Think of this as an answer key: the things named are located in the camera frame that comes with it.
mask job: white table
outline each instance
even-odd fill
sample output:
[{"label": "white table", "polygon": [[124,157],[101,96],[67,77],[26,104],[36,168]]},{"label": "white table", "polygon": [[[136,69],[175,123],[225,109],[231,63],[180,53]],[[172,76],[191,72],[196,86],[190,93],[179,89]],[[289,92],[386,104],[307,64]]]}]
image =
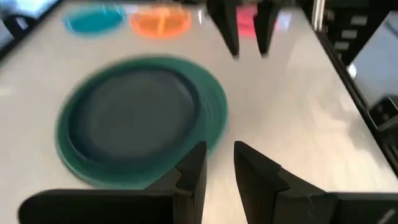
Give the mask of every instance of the white table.
[{"label": "white table", "polygon": [[62,165],[54,128],[72,88],[109,63],[141,53],[186,57],[220,81],[229,121],[209,158],[203,223],[245,223],[233,143],[241,140],[324,189],[398,192],[398,180],[360,117],[302,11],[274,34],[262,59],[253,38],[230,56],[212,23],[192,9],[192,29],[168,41],[143,39],[127,24],[106,37],[68,33],[65,1],[0,66],[0,222],[16,224],[19,204],[46,189],[88,188]]}]

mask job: table surface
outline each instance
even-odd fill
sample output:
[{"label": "table surface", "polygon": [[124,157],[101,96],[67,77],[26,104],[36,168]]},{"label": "table surface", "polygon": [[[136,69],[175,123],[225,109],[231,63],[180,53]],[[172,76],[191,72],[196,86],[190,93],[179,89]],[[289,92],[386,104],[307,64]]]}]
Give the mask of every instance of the table surface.
[{"label": "table surface", "polygon": [[[202,65],[229,104],[226,132],[208,161],[203,223],[245,223],[233,144],[244,141],[291,173],[328,191],[398,192],[398,180],[362,120],[302,11],[275,32],[270,56],[241,37],[233,60],[214,25],[192,9],[189,32],[144,39],[127,24],[95,39],[67,32],[65,1],[0,66],[1,223],[45,189],[89,188],[61,163],[54,129],[60,108],[89,74],[140,54],[172,54]],[[127,11],[136,6],[126,6]]]}]

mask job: green plate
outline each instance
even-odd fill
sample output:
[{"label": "green plate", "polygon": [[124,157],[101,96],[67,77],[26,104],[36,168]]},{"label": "green plate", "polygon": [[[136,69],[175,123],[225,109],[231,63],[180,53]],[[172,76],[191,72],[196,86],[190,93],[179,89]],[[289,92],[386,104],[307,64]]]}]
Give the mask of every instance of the green plate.
[{"label": "green plate", "polygon": [[94,74],[68,99],[58,119],[58,154],[92,185],[144,189],[199,141],[211,152],[227,116],[225,93],[204,68],[173,57],[132,58]]}]

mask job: white tabletop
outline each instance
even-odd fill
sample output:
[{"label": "white tabletop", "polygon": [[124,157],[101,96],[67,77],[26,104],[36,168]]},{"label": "white tabletop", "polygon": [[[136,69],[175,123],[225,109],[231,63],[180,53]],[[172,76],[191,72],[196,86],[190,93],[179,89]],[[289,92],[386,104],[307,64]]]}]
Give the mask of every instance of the white tabletop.
[{"label": "white tabletop", "polygon": [[95,39],[67,32],[62,4],[0,66],[0,222],[17,223],[19,204],[45,189],[88,188],[55,151],[58,113],[73,87],[110,63],[139,54],[192,60],[222,84],[227,130],[209,158],[203,223],[245,223],[235,182],[233,143],[240,140],[324,189],[398,192],[398,181],[333,69],[302,11],[285,11],[288,30],[274,34],[270,56],[241,37],[233,60],[209,21],[192,9],[191,30],[150,40],[127,24]]}]

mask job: teal plate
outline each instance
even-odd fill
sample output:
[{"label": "teal plate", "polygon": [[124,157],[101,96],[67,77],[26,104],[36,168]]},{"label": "teal plate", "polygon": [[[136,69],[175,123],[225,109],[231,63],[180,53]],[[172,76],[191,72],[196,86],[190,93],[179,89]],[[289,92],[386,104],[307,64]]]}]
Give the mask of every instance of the teal plate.
[{"label": "teal plate", "polygon": [[94,74],[68,99],[58,154],[92,185],[144,189],[198,142],[213,151],[227,116],[225,93],[204,68],[180,58],[133,58]]},{"label": "teal plate", "polygon": [[122,7],[104,4],[70,12],[63,19],[63,23],[73,33],[94,37],[115,30],[124,19]]}]

